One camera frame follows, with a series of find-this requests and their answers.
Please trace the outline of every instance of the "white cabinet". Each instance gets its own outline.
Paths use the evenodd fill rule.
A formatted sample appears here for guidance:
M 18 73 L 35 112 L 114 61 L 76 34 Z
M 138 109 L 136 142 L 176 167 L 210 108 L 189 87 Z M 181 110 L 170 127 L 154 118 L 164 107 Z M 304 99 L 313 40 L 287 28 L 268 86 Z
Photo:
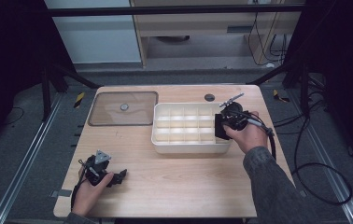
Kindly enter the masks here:
M 130 0 L 133 7 L 156 6 L 205 6 L 205 5 L 249 5 L 252 0 Z M 261 0 L 262 4 L 296 4 L 305 0 Z M 151 36 L 169 35 L 234 35 L 249 36 L 252 56 L 263 63 L 264 52 L 269 48 L 274 35 L 291 35 L 300 12 L 261 13 L 203 13 L 134 16 L 140 40 L 142 61 L 145 64 L 148 39 Z
M 128 0 L 45 0 L 48 8 L 129 7 Z M 74 64 L 141 63 L 132 16 L 54 17 Z

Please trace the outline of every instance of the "gray floor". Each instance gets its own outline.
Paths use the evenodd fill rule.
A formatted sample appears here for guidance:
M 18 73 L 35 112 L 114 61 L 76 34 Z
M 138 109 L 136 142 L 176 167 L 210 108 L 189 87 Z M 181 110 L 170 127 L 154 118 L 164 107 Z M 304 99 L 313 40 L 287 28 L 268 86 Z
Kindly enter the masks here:
M 261 77 L 271 69 L 253 62 L 247 43 L 238 35 L 191 36 L 190 40 L 184 42 L 153 38 L 148 56 L 148 65 L 145 68 L 118 67 L 110 73 L 81 75 L 102 85 L 245 83 Z M 299 114 L 293 102 L 285 103 L 274 99 L 273 90 L 278 90 L 281 97 L 290 99 L 299 92 L 298 87 L 283 90 L 280 80 L 282 75 L 261 86 L 273 122 Z M 49 195 L 53 190 L 60 189 L 64 181 L 78 143 L 80 125 L 87 118 L 95 95 L 95 90 L 90 90 L 72 79 L 67 81 L 70 85 L 67 93 L 52 95 L 53 100 L 61 97 L 60 107 L 8 213 L 7 221 L 10 223 L 13 220 L 14 223 L 39 223 L 38 220 L 49 223 L 61 220 L 52 213 L 56 199 Z M 40 85 L 36 85 L 16 96 L 15 106 L 18 108 L 13 109 L 6 123 L 17 121 L 0 130 L 0 201 L 41 125 L 40 88 Z M 74 108 L 77 95 L 82 91 L 85 92 L 82 104 L 80 108 Z M 320 100 L 321 96 L 313 95 L 312 99 L 311 104 Z M 321 105 L 312 111 L 310 127 L 318 135 L 335 168 L 346 176 L 353 188 L 353 157 L 348 156 L 344 138 L 325 108 L 326 105 Z M 291 133 L 298 132 L 302 124 L 303 121 L 299 119 L 291 125 L 275 129 L 291 170 L 294 169 L 293 153 L 297 142 L 297 134 Z M 313 143 L 307 128 L 298 148 L 299 164 L 320 161 L 317 146 Z M 334 189 L 322 168 L 306 168 L 301 171 L 301 176 L 304 183 L 316 193 L 329 200 L 336 200 Z M 294 181 L 299 191 L 306 191 L 296 176 Z M 310 193 L 305 197 L 315 207 L 323 223 L 353 223 L 346 216 L 345 206 L 326 204 Z

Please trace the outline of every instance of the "floor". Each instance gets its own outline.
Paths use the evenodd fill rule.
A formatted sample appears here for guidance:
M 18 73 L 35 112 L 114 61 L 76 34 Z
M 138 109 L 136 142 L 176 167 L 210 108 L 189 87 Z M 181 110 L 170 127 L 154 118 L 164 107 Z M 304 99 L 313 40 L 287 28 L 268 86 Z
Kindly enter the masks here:
M 273 45 L 281 48 L 281 38 Z M 142 84 L 208 84 L 246 83 L 266 74 L 272 67 L 279 66 L 280 57 L 265 65 L 256 65 L 250 57 L 247 43 L 241 35 L 231 36 L 191 36 L 187 41 L 178 38 L 152 38 L 148 51 L 148 64 L 145 68 L 119 67 L 114 71 L 81 73 L 82 76 L 103 85 L 142 85 Z M 299 86 L 284 90 L 280 81 L 283 75 L 272 78 L 261 85 L 264 100 L 275 125 L 289 168 L 294 169 L 293 156 L 302 128 L 303 119 L 289 125 L 283 119 L 299 115 Z M 6 223 L 59 223 L 62 219 L 52 214 L 56 198 L 51 197 L 59 190 L 64 175 L 71 162 L 78 137 L 89 113 L 95 90 L 91 90 L 67 79 L 67 93 L 52 91 L 52 102 L 59 102 L 53 120 L 45 127 L 43 139 L 36 139 L 42 123 L 41 87 L 22 91 L 15 98 L 5 126 L 0 130 L 0 204 L 2 199 L 12 201 L 4 209 Z M 274 97 L 274 90 L 281 98 Z M 79 93 L 85 97 L 79 108 L 73 105 Z M 322 102 L 320 94 L 311 96 L 311 119 L 305 127 L 298 148 L 298 163 L 326 162 L 343 174 L 353 189 L 353 157 L 347 152 L 344 137 L 340 134 L 332 115 L 327 112 L 327 102 Z M 27 152 L 33 146 L 37 151 L 29 154 L 26 173 L 20 173 Z M 322 167 L 308 167 L 301 172 L 302 180 L 320 197 L 327 200 L 343 200 L 347 196 L 343 181 L 338 175 Z M 10 183 L 19 183 L 19 188 L 10 192 Z M 331 205 L 314 197 L 294 176 L 297 189 L 309 201 L 322 223 L 353 223 L 353 198 L 344 205 Z

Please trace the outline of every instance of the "black cable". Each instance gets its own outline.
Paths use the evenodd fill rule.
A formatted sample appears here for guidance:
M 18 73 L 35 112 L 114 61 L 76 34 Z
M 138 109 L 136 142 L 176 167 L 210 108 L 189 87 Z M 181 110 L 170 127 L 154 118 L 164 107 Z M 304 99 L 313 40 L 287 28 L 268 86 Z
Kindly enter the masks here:
M 270 141 L 270 149 L 272 149 L 272 156 L 276 161 L 276 151 L 275 151 L 275 135 L 273 133 L 273 130 L 271 128 L 267 128 L 266 125 L 264 124 L 263 120 L 259 118 L 259 116 L 256 116 L 255 114 L 249 113 L 249 115 L 255 117 L 251 117 L 251 119 L 254 119 L 256 121 L 259 121 L 261 123 L 261 128 L 266 132 L 267 136 L 269 137 Z
M 309 80 L 313 83 L 313 85 L 316 85 L 318 89 L 321 89 L 321 90 L 325 91 L 326 79 L 325 79 L 325 77 L 323 75 L 322 75 L 322 77 L 323 77 L 322 82 L 316 80 L 315 78 L 313 78 L 310 75 L 308 77 L 309 77 Z
M 294 150 L 294 156 L 293 156 L 293 163 L 294 163 L 294 166 L 295 166 L 295 170 L 291 172 L 292 175 L 297 175 L 299 181 L 301 182 L 302 186 L 308 191 L 310 192 L 314 197 L 318 198 L 319 200 L 323 201 L 324 203 L 328 203 L 328 204 L 332 204 L 332 205 L 342 205 L 344 203 L 347 203 L 348 201 L 351 200 L 352 198 L 352 187 L 350 185 L 350 183 L 347 181 L 346 177 L 343 176 L 339 171 L 337 171 L 336 169 L 332 168 L 331 166 L 329 165 L 326 165 L 326 164 L 323 164 L 323 163 L 319 163 L 319 162 L 308 162 L 308 163 L 305 163 L 303 165 L 300 165 L 298 166 L 297 165 L 297 151 L 298 151 L 298 148 L 299 148 L 299 144 L 300 144 L 300 141 L 301 141 L 301 138 L 302 138 L 302 134 L 303 134 L 303 131 L 304 131 L 304 126 L 306 124 L 306 122 L 309 121 L 309 118 L 306 118 L 304 120 L 304 125 L 302 126 L 302 129 L 300 130 L 299 132 L 299 136 L 298 136 L 298 140 L 296 142 L 296 147 L 295 147 L 295 150 Z M 323 166 L 323 167 L 326 167 L 328 169 L 331 169 L 332 171 L 334 171 L 335 173 L 337 173 L 339 176 L 341 176 L 343 178 L 343 180 L 345 181 L 346 183 L 346 186 L 349 190 L 349 195 L 348 197 L 341 201 L 341 202 L 333 202 L 333 201 L 330 201 L 330 200 L 327 200 L 323 197 L 320 197 L 319 195 L 317 195 L 313 190 L 311 190 L 309 187 L 307 187 L 305 185 L 305 183 L 302 181 L 302 178 L 299 174 L 299 171 L 301 169 L 303 169 L 304 167 L 307 167 L 307 166 L 313 166 L 313 165 L 316 165 L 316 166 Z
M 325 87 L 318 83 L 318 81 L 314 80 L 313 78 L 309 77 L 309 80 L 310 80 L 310 83 L 308 83 L 308 85 L 310 87 L 314 87 L 316 88 L 317 90 L 320 90 L 320 91 L 325 91 Z
M 329 7 L 325 15 L 320 19 L 320 21 L 315 25 L 315 27 L 310 31 L 307 38 L 303 40 L 303 43 L 298 46 L 296 50 L 292 53 L 292 56 L 289 57 L 287 63 L 284 63 L 283 66 L 277 67 L 274 71 L 267 73 L 266 75 L 259 77 L 253 81 L 248 82 L 247 84 L 255 84 L 261 85 L 266 80 L 275 77 L 276 75 L 280 74 L 281 72 L 289 71 L 293 68 L 295 63 L 301 63 L 303 61 L 307 61 L 310 56 L 310 52 L 306 53 L 307 49 L 310 47 L 311 42 L 313 39 L 316 38 L 317 30 L 321 27 L 322 23 L 328 18 L 329 14 L 331 14 L 337 0 L 333 0 L 332 5 Z
M 314 94 L 319 94 L 321 96 L 324 96 L 324 92 L 323 91 L 312 91 L 312 92 L 310 92 L 310 94 L 308 94 L 308 97 L 311 97 Z
M 283 41 L 282 41 L 282 47 L 281 49 L 273 49 L 273 44 L 275 43 L 276 35 L 273 36 L 272 42 L 270 43 L 270 54 L 278 57 L 278 62 L 282 64 L 285 59 L 285 55 L 287 53 L 287 35 L 283 35 Z
M 83 171 L 81 172 L 81 175 L 80 175 L 80 178 L 78 179 L 78 183 L 75 185 L 74 187 L 74 191 L 72 192 L 72 196 L 71 196 L 71 211 L 72 209 L 74 208 L 74 203 L 75 203 L 75 199 L 76 199 L 76 196 L 77 196 L 77 193 L 78 193 L 78 189 L 80 188 L 80 185 L 86 181 L 86 180 L 83 180 L 83 176 L 86 174 L 86 171 L 87 171 L 87 166 L 86 164 L 83 162 L 83 160 L 79 160 L 78 161 L 83 167 Z
M 308 126 L 308 123 L 307 123 L 305 126 L 303 126 L 302 128 L 305 129 L 305 128 L 307 128 L 307 126 Z M 279 133 L 279 132 L 277 132 L 277 134 L 296 134 L 296 133 Z
M 277 134 L 277 135 L 282 135 L 282 134 L 283 134 L 283 135 L 288 135 L 288 134 L 297 134 L 297 133 L 279 133 L 279 132 L 277 132 L 276 134 Z
M 276 62 L 276 60 L 272 60 L 272 59 L 267 58 L 267 56 L 266 56 L 266 54 L 265 54 L 265 52 L 264 52 L 264 47 L 263 47 L 263 44 L 262 44 L 262 42 L 261 42 L 261 36 L 259 35 L 259 30 L 258 30 L 258 23 L 257 23 L 257 21 L 258 21 L 258 12 L 255 13 L 255 20 L 254 20 L 254 22 L 253 22 L 252 29 L 251 29 L 251 31 L 249 32 L 249 36 L 248 36 L 248 48 L 249 48 L 249 50 L 250 50 L 250 52 L 251 52 L 253 61 L 254 61 L 254 63 L 255 63 L 256 65 L 266 65 L 266 64 L 268 64 L 268 63 L 274 63 L 274 62 Z M 257 63 L 256 60 L 255 60 L 255 57 L 253 57 L 253 51 L 252 51 L 252 48 L 250 47 L 250 37 L 251 37 L 251 34 L 252 34 L 253 30 L 254 30 L 254 27 L 256 27 L 256 33 L 258 34 L 258 39 L 259 39 L 259 42 L 260 42 L 260 44 L 261 44 L 261 53 L 263 54 L 264 58 L 268 61 L 267 63 Z
M 22 116 L 24 116 L 25 111 L 24 111 L 21 107 L 14 106 L 14 107 L 13 107 L 13 109 L 19 109 L 19 110 L 21 111 L 20 116 L 19 116 L 17 119 L 14 119 L 14 120 L 13 120 L 13 121 L 11 121 L 11 122 L 4 123 L 4 125 L 9 125 L 9 124 L 15 123 L 15 122 L 17 122 L 19 119 L 21 119 L 21 118 L 22 118 Z
M 311 105 L 311 106 L 309 107 L 309 111 L 312 111 L 313 108 L 314 108 L 316 105 L 319 105 L 319 104 L 322 103 L 322 102 L 323 102 L 323 100 L 318 100 L 317 102 L 315 102 L 313 105 Z M 276 122 L 274 122 L 274 123 L 279 123 L 279 122 L 282 122 L 282 121 L 291 119 L 290 121 L 287 121 L 287 122 L 285 122 L 285 123 L 275 125 L 275 128 L 279 128 L 279 127 L 282 127 L 282 126 L 291 124 L 291 123 L 293 123 L 294 121 L 296 121 L 297 119 L 301 118 L 303 115 L 304 115 L 304 114 L 300 114 L 300 115 L 296 115 L 296 116 L 293 116 L 293 117 L 290 117 L 290 118 L 287 118 L 287 119 L 282 119 L 282 120 L 280 120 L 280 121 L 276 121 Z
M 319 100 L 319 103 L 320 103 L 320 104 L 317 104 L 317 105 L 318 105 L 317 108 L 314 108 L 314 107 L 312 106 L 312 108 L 310 108 L 310 111 L 311 111 L 311 112 L 317 111 L 322 105 L 326 105 L 326 102 L 325 102 L 324 100 Z

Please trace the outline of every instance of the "right hand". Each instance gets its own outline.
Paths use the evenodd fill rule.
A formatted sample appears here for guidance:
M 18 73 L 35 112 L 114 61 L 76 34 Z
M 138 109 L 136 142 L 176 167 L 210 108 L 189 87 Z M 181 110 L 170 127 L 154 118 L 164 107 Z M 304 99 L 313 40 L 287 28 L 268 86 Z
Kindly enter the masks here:
M 233 130 L 231 127 L 223 125 L 226 134 L 234 139 L 244 153 L 248 153 L 254 147 L 267 147 L 267 134 L 264 130 L 254 124 L 248 123 L 247 127 L 241 131 Z
M 78 176 L 81 176 L 82 172 L 83 166 L 80 168 Z M 80 188 L 78 189 L 72 213 L 75 213 L 81 217 L 87 216 L 87 214 L 89 214 L 97 203 L 104 189 L 106 189 L 106 185 L 112 180 L 112 177 L 113 173 L 106 174 L 106 176 L 104 176 L 101 182 L 96 186 L 93 186 L 88 179 L 84 178 Z

